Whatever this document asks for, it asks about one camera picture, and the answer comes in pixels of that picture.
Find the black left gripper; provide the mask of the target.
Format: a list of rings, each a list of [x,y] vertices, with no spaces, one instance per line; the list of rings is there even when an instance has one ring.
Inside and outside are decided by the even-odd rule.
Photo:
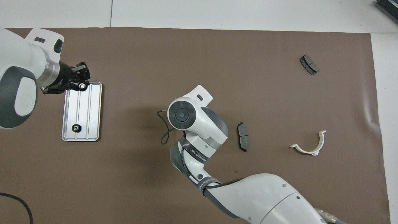
[[[87,81],[90,79],[90,71],[85,62],[77,64],[76,71],[73,70],[74,67],[70,67],[64,62],[60,62],[59,65],[60,70],[58,77],[49,86],[41,88],[43,94],[61,94],[66,90],[79,91],[79,83],[76,83],[77,78],[82,81]]]

